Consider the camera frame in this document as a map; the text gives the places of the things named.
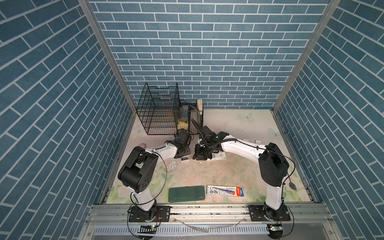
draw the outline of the black wire mesh organizer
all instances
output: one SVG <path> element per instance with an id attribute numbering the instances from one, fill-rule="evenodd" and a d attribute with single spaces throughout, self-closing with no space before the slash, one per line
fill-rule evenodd
<path id="1" fill-rule="evenodd" d="M 180 129 L 197 134 L 191 119 L 203 127 L 197 104 L 180 100 L 177 84 L 159 88 L 145 83 L 136 111 L 148 135 L 173 135 Z"/>

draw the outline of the blue brick wall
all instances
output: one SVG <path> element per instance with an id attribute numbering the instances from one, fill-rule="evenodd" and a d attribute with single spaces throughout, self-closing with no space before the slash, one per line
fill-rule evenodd
<path id="1" fill-rule="evenodd" d="M 383 12 L 342 0 L 277 111 L 344 239 L 383 239 Z"/>
<path id="2" fill-rule="evenodd" d="M 0 239 L 73 239 L 132 111 L 77 0 L 0 1 Z"/>
<path id="3" fill-rule="evenodd" d="M 178 83 L 206 107 L 270 108 L 329 0 L 91 0 L 138 101 Z"/>

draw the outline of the floral tablecloth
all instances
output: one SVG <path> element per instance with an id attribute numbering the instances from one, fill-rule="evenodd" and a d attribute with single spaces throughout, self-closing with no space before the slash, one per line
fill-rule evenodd
<path id="1" fill-rule="evenodd" d="M 231 135 L 247 139 L 250 142 L 261 141 L 262 144 L 273 142 L 277 144 L 283 154 L 288 156 L 288 150 L 281 138 L 277 126 L 268 110 L 205 110 L 204 125 L 212 131 L 228 132 Z M 145 143 L 147 147 L 156 147 L 165 140 L 172 139 L 172 136 L 147 135 L 139 121 L 135 124 L 128 140 L 126 150 L 123 155 L 125 160 L 132 149 L 140 143 Z M 191 155 L 193 155 L 194 139 L 190 145 Z M 288 172 L 293 170 L 290 160 Z M 238 186 L 244 191 L 244 197 L 224 197 L 206 195 L 204 201 L 198 202 L 264 202 L 266 196 L 266 183 L 262 180 L 259 166 L 257 163 L 233 153 L 227 153 L 226 160 L 214 161 L 195 161 L 189 160 L 181 163 L 179 159 L 165 159 L 168 169 L 167 183 L 162 193 L 157 197 L 158 203 L 168 202 L 168 189 L 171 187 L 203 185 L 223 185 Z M 149 189 L 152 195 L 156 195 L 164 184 L 166 178 L 165 168 L 162 161 L 159 161 L 154 171 Z M 283 197 L 287 202 L 310 201 L 304 185 L 295 171 L 290 177 L 291 181 L 297 186 L 293 190 L 287 184 L 284 186 Z M 131 203 L 129 189 L 122 185 L 122 182 L 115 178 L 109 193 L 108 204 L 129 204 Z"/>

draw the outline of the black mounting plate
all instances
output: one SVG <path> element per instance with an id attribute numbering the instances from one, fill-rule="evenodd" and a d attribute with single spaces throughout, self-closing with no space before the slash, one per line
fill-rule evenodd
<path id="1" fill-rule="evenodd" d="M 145 219 L 140 217 L 138 209 L 138 206 L 132 207 L 131 215 L 129 216 L 129 222 L 145 222 Z M 170 206 L 156 206 L 156 211 L 160 213 L 162 222 L 169 222 Z"/>
<path id="2" fill-rule="evenodd" d="M 290 221 L 291 217 L 288 212 L 288 208 L 283 205 L 283 209 L 281 211 L 280 220 L 281 221 Z M 264 205 L 249 205 L 249 215 L 251 216 L 252 222 L 260 222 L 260 221 L 270 221 L 268 218 L 265 217 L 264 214 Z"/>

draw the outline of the yellow object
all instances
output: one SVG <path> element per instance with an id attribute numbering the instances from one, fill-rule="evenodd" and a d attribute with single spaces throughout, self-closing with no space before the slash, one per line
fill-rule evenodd
<path id="1" fill-rule="evenodd" d="M 179 121 L 179 123 L 177 124 L 177 130 L 180 129 L 188 129 L 188 123 Z"/>

